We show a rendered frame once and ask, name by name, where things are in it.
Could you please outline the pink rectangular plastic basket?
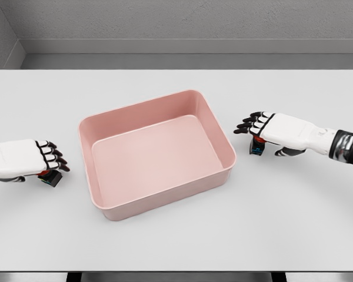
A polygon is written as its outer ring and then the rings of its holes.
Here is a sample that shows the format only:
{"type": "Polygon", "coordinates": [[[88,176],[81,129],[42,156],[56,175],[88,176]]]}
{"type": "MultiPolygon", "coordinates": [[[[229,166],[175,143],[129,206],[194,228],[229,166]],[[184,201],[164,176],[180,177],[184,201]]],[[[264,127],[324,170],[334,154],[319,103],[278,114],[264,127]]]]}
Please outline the pink rectangular plastic basket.
{"type": "Polygon", "coordinates": [[[91,200],[112,221],[223,185],[237,158],[195,90],[88,116],[78,134],[91,200]]]}

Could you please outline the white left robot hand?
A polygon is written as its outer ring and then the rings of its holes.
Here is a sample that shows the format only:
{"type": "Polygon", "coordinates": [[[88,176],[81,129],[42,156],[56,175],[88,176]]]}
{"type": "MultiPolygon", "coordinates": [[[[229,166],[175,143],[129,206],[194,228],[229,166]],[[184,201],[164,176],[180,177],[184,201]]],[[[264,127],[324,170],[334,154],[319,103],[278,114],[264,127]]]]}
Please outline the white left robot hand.
{"type": "Polygon", "coordinates": [[[57,146],[48,140],[14,140],[0,143],[0,181],[24,182],[27,176],[42,180],[53,172],[70,171],[57,146]]]}

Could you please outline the black industrial switch red button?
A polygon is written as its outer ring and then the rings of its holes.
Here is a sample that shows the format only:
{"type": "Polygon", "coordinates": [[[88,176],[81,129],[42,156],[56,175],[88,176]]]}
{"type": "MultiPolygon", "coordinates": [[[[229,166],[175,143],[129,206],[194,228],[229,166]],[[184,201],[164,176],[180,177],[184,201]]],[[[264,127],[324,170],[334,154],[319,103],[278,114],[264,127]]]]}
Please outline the black industrial switch red button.
{"type": "Polygon", "coordinates": [[[266,141],[258,136],[253,136],[250,147],[249,154],[261,156],[265,149],[266,141]]]}
{"type": "Polygon", "coordinates": [[[57,170],[46,170],[37,174],[37,177],[45,184],[56,187],[62,179],[62,173],[57,170]]]}

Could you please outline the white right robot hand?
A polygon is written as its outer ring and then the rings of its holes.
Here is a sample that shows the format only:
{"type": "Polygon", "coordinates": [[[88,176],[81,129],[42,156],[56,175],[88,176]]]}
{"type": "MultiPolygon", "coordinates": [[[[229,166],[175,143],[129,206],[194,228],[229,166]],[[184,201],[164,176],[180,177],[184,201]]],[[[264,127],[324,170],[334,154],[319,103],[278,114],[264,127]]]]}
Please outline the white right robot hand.
{"type": "Polygon", "coordinates": [[[276,156],[297,156],[308,148],[308,138],[317,126],[282,113],[254,112],[242,120],[235,134],[249,134],[268,143],[280,145],[276,156]]]}

